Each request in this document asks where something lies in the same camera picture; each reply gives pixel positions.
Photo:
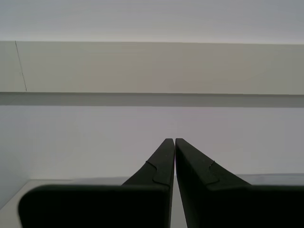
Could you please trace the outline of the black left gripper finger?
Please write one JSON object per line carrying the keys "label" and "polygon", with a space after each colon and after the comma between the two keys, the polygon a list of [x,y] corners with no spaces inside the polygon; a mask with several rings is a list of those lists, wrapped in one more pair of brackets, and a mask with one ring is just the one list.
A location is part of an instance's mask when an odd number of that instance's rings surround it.
{"label": "black left gripper finger", "polygon": [[43,185],[19,201],[24,228],[168,228],[175,145],[166,139],[121,185]]}
{"label": "black left gripper finger", "polygon": [[302,186],[252,185],[182,138],[176,173],[189,228],[301,228]]}

